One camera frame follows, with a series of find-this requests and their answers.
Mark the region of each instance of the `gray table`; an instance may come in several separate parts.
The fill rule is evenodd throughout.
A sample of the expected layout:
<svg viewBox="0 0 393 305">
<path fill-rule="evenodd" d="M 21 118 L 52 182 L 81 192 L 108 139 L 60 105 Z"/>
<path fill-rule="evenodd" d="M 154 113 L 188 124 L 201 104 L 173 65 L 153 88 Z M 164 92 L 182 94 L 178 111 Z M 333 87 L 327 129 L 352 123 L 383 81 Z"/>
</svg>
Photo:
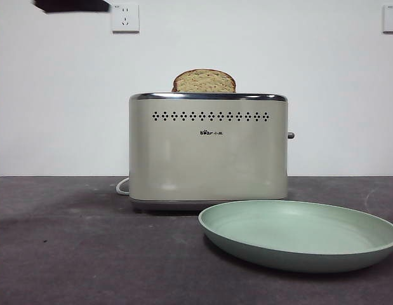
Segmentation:
<svg viewBox="0 0 393 305">
<path fill-rule="evenodd" d="M 2 304 L 393 304 L 393 254 L 342 274 L 277 271 L 204 237 L 197 213 L 136 213 L 120 177 L 0 178 Z M 289 199 L 393 223 L 393 177 L 291 177 Z"/>
</svg>

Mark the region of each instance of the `cream toaster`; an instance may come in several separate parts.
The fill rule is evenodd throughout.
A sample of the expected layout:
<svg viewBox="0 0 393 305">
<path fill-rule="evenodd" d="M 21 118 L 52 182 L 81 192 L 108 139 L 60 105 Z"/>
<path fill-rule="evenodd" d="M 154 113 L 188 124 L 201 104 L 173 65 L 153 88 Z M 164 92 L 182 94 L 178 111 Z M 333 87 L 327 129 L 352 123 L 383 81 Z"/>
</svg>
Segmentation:
<svg viewBox="0 0 393 305">
<path fill-rule="evenodd" d="M 121 183 L 117 191 L 134 208 L 202 210 L 287 196 L 287 141 L 294 134 L 286 97 L 141 93 L 129 103 L 130 193 Z"/>
</svg>

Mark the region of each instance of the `bread slice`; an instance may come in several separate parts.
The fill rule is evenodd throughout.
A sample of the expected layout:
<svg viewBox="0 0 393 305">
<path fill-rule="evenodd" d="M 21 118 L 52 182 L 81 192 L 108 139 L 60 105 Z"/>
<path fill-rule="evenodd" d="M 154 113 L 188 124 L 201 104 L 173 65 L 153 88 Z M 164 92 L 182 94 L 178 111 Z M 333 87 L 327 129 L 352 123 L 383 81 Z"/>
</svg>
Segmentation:
<svg viewBox="0 0 393 305">
<path fill-rule="evenodd" d="M 189 70 L 174 79 L 172 92 L 236 92 L 236 82 L 222 71 Z"/>
</svg>

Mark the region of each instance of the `electrical outlet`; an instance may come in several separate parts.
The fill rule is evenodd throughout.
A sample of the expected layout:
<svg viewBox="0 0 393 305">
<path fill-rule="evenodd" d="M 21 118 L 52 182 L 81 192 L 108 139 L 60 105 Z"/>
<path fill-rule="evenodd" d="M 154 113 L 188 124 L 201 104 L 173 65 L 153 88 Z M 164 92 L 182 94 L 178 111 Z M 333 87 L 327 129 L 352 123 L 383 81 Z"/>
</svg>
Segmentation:
<svg viewBox="0 0 393 305">
<path fill-rule="evenodd" d="M 140 32 L 140 15 L 137 3 L 114 3 L 111 13 L 113 32 Z"/>
<path fill-rule="evenodd" d="M 384 5 L 383 32 L 393 33 L 393 4 Z"/>
</svg>

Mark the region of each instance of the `green plate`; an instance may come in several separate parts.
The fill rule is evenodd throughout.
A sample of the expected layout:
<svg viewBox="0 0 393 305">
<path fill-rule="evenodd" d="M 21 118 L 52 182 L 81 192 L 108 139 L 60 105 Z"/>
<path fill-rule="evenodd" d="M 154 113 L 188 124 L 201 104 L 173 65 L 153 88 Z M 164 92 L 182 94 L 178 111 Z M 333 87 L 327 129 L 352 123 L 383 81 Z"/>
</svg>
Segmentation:
<svg viewBox="0 0 393 305">
<path fill-rule="evenodd" d="M 393 224 L 301 201 L 253 200 L 203 210 L 207 237 L 224 251 L 270 268 L 334 273 L 375 264 L 393 251 Z"/>
</svg>

